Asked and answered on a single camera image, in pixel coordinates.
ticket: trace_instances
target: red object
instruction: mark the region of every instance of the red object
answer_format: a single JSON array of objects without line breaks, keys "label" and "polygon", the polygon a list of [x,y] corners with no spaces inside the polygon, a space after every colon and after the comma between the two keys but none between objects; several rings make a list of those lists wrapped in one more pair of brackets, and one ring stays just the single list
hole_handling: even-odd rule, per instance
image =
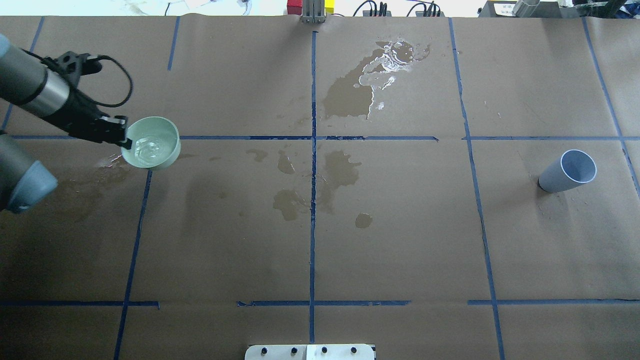
[{"label": "red object", "polygon": [[302,0],[287,0],[287,13],[289,15],[302,15]]}]

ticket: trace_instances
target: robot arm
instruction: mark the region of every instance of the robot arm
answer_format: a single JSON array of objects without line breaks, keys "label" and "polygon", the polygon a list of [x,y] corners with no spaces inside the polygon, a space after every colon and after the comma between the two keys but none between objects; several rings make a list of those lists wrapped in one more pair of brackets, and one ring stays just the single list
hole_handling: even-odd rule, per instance
[{"label": "robot arm", "polygon": [[[129,94],[118,104],[102,104],[77,89],[80,76],[102,69],[101,60],[120,67],[131,84]],[[67,52],[58,59],[41,58],[24,51],[0,34],[0,97],[64,130],[70,136],[92,142],[131,148],[127,117],[111,117],[97,105],[117,107],[131,96],[129,73],[109,56]],[[0,131],[0,211],[21,213],[57,186],[55,177],[36,159]]]}]

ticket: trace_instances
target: white label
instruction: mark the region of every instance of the white label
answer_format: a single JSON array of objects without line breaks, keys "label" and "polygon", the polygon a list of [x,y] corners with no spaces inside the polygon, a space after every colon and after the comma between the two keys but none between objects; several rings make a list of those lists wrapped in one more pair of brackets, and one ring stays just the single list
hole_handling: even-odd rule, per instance
[{"label": "white label", "polygon": [[513,7],[515,4],[493,4],[495,13],[502,16],[515,16],[513,15]]}]

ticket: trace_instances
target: puddle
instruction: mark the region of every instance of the puddle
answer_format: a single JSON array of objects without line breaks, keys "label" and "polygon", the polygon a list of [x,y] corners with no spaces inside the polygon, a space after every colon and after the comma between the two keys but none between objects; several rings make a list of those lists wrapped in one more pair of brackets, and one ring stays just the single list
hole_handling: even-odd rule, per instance
[{"label": "puddle", "polygon": [[353,185],[358,180],[358,169],[362,163],[350,162],[351,155],[344,151],[333,151],[324,159],[324,172],[320,174],[317,205],[321,211],[333,213],[333,196],[340,186]]},{"label": "puddle", "polygon": [[373,221],[373,217],[371,217],[371,215],[360,213],[356,218],[356,227],[364,229],[366,227],[369,227],[372,221]]},{"label": "puddle", "polygon": [[246,151],[247,154],[254,154],[255,157],[253,158],[255,161],[258,161],[259,163],[262,162],[262,160],[264,158],[267,157],[267,152],[263,151],[263,150],[258,150],[258,149],[249,149]]},{"label": "puddle", "polygon": [[188,159],[188,158],[195,158],[197,155],[194,154],[180,154],[177,158],[177,160],[180,159]]},{"label": "puddle", "polygon": [[371,56],[365,57],[345,76],[337,79],[324,98],[324,110],[327,117],[365,115],[369,118],[371,110],[382,110],[383,103],[376,104],[376,93],[394,84],[393,75],[399,71],[411,71],[418,61],[429,56],[429,46],[425,49],[414,47],[402,38],[392,42],[376,42]]},{"label": "puddle", "polygon": [[278,153],[280,154],[280,159],[278,159],[278,170],[285,174],[294,174],[296,169],[293,168],[293,164],[286,153],[282,150],[278,151]]},{"label": "puddle", "polygon": [[93,168],[74,168],[69,179],[59,179],[58,187],[45,205],[54,204],[54,216],[61,222],[82,222],[98,207],[104,197],[103,190],[110,190],[126,181],[134,171],[122,155],[112,155],[98,161]]},{"label": "puddle", "polygon": [[280,190],[273,197],[273,208],[282,212],[285,221],[296,220],[298,213],[306,213],[308,204],[293,190]]}]

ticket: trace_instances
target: white metal plate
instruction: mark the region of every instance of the white metal plate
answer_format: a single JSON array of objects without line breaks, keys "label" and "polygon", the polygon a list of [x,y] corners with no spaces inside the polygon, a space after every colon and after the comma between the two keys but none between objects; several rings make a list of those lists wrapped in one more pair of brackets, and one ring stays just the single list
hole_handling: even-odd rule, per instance
[{"label": "white metal plate", "polygon": [[375,360],[376,352],[367,344],[252,345],[244,360]]}]

